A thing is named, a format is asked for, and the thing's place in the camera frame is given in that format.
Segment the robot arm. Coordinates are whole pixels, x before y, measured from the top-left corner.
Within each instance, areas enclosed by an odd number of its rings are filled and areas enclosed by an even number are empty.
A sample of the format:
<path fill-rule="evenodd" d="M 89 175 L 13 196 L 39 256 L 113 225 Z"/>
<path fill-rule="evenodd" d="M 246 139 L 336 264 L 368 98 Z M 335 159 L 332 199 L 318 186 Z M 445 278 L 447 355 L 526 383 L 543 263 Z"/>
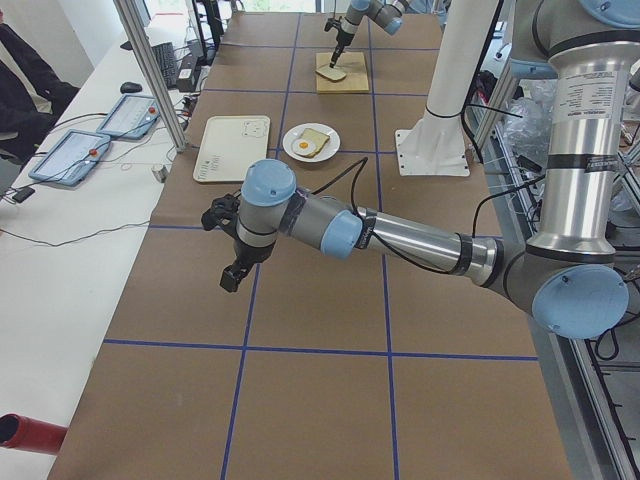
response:
<path fill-rule="evenodd" d="M 375 0 L 352 0 L 344 16 L 327 19 L 324 31 L 335 29 L 336 47 L 328 66 L 334 68 L 344 49 L 349 47 L 364 18 L 369 18 L 389 35 L 394 35 L 402 26 L 402 17 L 412 13 L 411 1 L 398 0 L 385 3 Z"/>
<path fill-rule="evenodd" d="M 340 259 L 372 249 L 446 281 L 465 277 L 565 338 L 591 339 L 622 321 L 630 293 L 605 230 L 625 93 L 639 58 L 639 5 L 513 4 L 513 66 L 557 79 L 546 165 L 534 179 L 541 212 L 523 243 L 478 228 L 491 195 L 483 167 L 466 157 L 461 127 L 502 7 L 451 5 L 424 112 L 384 157 L 376 207 L 338 199 L 328 186 L 304 188 L 297 169 L 277 159 L 257 161 L 236 193 L 212 202 L 203 224 L 234 242 L 234 261 L 221 275 L 225 290 L 236 291 L 283 239 Z"/>

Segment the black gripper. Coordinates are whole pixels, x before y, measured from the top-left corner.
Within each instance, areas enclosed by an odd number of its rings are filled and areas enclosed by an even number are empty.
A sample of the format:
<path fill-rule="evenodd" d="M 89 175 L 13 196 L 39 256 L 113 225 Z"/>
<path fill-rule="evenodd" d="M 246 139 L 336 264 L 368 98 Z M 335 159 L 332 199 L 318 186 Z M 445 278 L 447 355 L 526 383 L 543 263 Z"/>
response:
<path fill-rule="evenodd" d="M 338 22 L 337 29 L 338 29 L 338 33 L 336 36 L 337 47 L 334 49 L 331 55 L 329 67 L 335 67 L 340 56 L 343 53 L 344 48 L 351 45 L 356 34 L 356 26 L 347 20 L 340 20 Z"/>
<path fill-rule="evenodd" d="M 227 292 L 236 292 L 255 264 L 266 261 L 273 251 L 273 236 L 257 236 L 243 239 L 238 233 L 232 235 L 236 258 L 221 274 L 220 286 Z"/>

